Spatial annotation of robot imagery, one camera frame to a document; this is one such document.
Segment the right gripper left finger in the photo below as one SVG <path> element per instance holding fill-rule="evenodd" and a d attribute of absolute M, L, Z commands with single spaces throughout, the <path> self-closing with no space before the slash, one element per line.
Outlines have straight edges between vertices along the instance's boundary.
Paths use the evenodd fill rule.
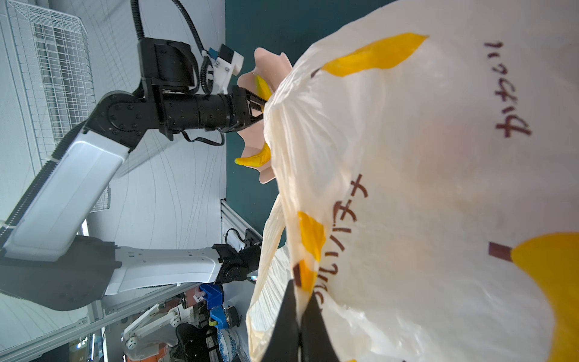
<path fill-rule="evenodd" d="M 262 362 L 298 362 L 299 325 L 296 319 L 294 280 L 288 281 L 277 321 Z"/>

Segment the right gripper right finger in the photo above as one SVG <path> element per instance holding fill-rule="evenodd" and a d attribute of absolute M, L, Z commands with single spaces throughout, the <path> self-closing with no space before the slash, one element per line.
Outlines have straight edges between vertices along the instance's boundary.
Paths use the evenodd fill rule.
<path fill-rule="evenodd" d="M 312 296 L 302 316 L 301 359 L 305 362 L 339 362 L 327 333 L 318 300 Z"/>

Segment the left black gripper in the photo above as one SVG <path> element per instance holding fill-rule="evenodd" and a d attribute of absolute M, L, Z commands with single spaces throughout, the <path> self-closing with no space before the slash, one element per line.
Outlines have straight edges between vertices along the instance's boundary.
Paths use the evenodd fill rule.
<path fill-rule="evenodd" d="M 253 110 L 265 106 L 265 100 L 245 88 L 235 86 L 227 94 L 198 93 L 200 71 L 190 45 L 143 38 L 137 48 L 141 72 L 137 98 L 152 104 L 153 127 L 168 139 L 193 129 L 238 132 L 262 119 Z"/>

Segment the yellow banana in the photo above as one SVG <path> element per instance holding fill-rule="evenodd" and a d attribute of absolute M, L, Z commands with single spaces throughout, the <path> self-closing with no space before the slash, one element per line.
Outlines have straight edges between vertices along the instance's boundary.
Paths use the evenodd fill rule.
<path fill-rule="evenodd" d="M 257 94 L 263 98 L 264 100 L 269 100 L 271 97 L 271 89 L 268 86 L 267 82 L 260 77 L 259 75 L 256 77 L 256 89 Z M 254 155 L 249 155 L 245 157 L 240 157 L 235 160 L 235 163 L 245 167 L 254 167 L 259 168 L 267 164 L 271 160 L 271 151 L 269 149 L 268 144 L 265 142 L 263 137 L 263 131 L 260 134 L 262 137 L 262 148 L 259 152 L 255 153 Z"/>

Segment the cream plastic banana bag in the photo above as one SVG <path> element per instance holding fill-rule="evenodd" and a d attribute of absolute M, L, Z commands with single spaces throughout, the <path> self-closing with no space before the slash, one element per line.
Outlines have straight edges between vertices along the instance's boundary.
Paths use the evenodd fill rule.
<path fill-rule="evenodd" d="M 578 359 L 578 3 L 395 1 L 265 107 L 279 194 L 247 317 L 288 281 L 339 361 Z"/>

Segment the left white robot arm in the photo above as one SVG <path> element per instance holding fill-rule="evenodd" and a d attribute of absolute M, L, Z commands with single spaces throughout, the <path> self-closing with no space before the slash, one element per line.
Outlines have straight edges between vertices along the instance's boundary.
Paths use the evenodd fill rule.
<path fill-rule="evenodd" d="M 144 38 L 138 53 L 142 92 L 107 93 L 60 141 L 2 225 L 4 295 L 71 311 L 141 288 L 242 281 L 258 268 L 257 246 L 151 250 L 79 234 L 147 131 L 168 139 L 197 129 L 226 134 L 262 120 L 264 99 L 245 88 L 195 90 L 198 66 L 189 45 Z"/>

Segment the blue storage bins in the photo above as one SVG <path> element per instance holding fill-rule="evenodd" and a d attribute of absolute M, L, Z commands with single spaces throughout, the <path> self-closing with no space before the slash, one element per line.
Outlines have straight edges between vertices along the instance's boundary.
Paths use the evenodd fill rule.
<path fill-rule="evenodd" d="M 229 323 L 223 307 L 223 287 L 220 284 L 202 284 L 200 289 L 204 292 L 203 298 L 209 312 L 209 325 L 218 330 L 228 329 Z"/>

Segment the pink wavy plate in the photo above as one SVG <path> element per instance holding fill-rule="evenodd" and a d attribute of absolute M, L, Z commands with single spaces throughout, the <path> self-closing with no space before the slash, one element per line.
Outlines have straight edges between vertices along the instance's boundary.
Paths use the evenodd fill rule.
<path fill-rule="evenodd" d="M 282 81 L 290 74 L 293 69 L 291 62 L 285 53 L 275 54 L 271 53 L 265 48 L 257 48 L 254 51 L 254 60 L 255 68 L 251 72 L 245 73 L 239 77 L 238 86 L 250 90 L 258 97 L 260 97 L 257 94 L 256 89 L 256 77 L 258 75 L 267 82 L 273 95 L 273 93 L 276 92 L 276 90 L 279 88 Z M 261 135 L 257 134 L 260 134 L 261 131 L 263 131 L 264 137 L 264 109 L 265 107 L 261 106 L 260 109 L 253 110 L 253 115 L 256 117 L 262 116 L 262 119 L 260 119 L 256 124 L 238 132 L 244 141 L 244 150 L 240 157 L 254 155 L 262 148 L 262 137 Z M 248 168 L 257 170 L 259 172 L 259 182 L 261 184 L 267 184 L 275 178 L 274 171 L 271 167 L 271 160 L 262 167 Z"/>

